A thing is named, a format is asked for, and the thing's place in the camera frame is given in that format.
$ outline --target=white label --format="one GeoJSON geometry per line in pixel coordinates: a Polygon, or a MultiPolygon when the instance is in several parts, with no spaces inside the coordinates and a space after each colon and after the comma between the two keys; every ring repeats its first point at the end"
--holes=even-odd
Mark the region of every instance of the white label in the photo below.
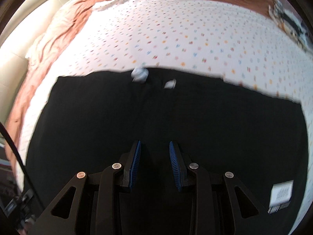
{"type": "Polygon", "coordinates": [[[288,202],[292,194],[293,180],[273,185],[270,199],[270,207],[288,202]]]}

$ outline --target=black fabric mat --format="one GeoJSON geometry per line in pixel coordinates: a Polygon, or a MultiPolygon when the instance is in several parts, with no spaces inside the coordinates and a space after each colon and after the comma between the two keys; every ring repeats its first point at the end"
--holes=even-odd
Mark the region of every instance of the black fabric mat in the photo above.
{"type": "Polygon", "coordinates": [[[236,174],[266,209],[273,184],[293,180],[289,207],[271,215],[287,234],[307,176],[301,105],[175,70],[149,69],[145,84],[130,74],[96,72],[55,83],[26,161],[44,204],[77,172],[102,171],[140,139],[138,183],[121,199],[131,213],[122,217],[123,234],[188,234],[190,201],[176,190],[168,153],[174,139],[208,171],[236,174]],[[176,87],[164,89],[172,79],[176,87]]]}

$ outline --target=metal screw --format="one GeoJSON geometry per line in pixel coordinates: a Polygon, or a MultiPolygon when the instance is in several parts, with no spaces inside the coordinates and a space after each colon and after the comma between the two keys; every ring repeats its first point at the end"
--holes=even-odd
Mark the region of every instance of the metal screw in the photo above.
{"type": "Polygon", "coordinates": [[[191,163],[191,164],[189,164],[189,167],[190,167],[191,169],[198,169],[198,168],[199,168],[199,165],[196,164],[196,163],[191,163]]]}
{"type": "Polygon", "coordinates": [[[85,172],[83,172],[83,171],[81,171],[81,172],[79,172],[79,173],[77,173],[77,177],[79,178],[79,179],[82,179],[82,178],[84,178],[85,177],[85,175],[86,175],[86,173],[85,172]]]}
{"type": "Polygon", "coordinates": [[[228,171],[225,173],[225,177],[232,179],[234,177],[234,174],[232,172],[228,171]]]}
{"type": "Polygon", "coordinates": [[[119,163],[115,163],[115,164],[112,165],[113,169],[120,169],[121,167],[122,167],[122,165],[119,164],[119,163]]]}

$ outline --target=brown blanket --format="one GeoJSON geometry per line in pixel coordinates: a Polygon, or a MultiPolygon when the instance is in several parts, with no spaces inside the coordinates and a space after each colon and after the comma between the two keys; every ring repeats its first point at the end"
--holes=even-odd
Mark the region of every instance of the brown blanket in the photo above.
{"type": "MultiPolygon", "coordinates": [[[[92,6],[107,0],[77,0],[71,9],[60,9],[47,31],[39,36],[29,52],[29,71],[15,99],[14,106],[7,120],[7,130],[18,146],[23,118],[29,107],[37,87],[48,73],[53,62],[65,50],[76,34],[83,28],[91,14],[92,6]]],[[[273,6],[273,0],[214,0],[235,4],[256,11],[269,17],[268,5],[273,6]]],[[[15,171],[16,159],[11,149],[6,145],[6,155],[15,171]]]]}

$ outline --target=sticker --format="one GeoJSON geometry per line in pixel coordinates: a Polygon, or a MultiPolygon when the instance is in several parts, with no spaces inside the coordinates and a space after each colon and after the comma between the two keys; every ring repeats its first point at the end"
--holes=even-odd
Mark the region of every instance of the sticker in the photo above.
{"type": "Polygon", "coordinates": [[[292,185],[293,180],[273,185],[270,198],[270,207],[277,207],[282,203],[289,202],[292,193],[292,185]]]}
{"type": "Polygon", "coordinates": [[[290,204],[290,202],[286,202],[286,203],[282,203],[282,204],[279,204],[279,205],[274,206],[274,207],[270,207],[268,213],[269,214],[275,213],[275,212],[277,212],[283,208],[288,207],[289,204],[290,204]]]}

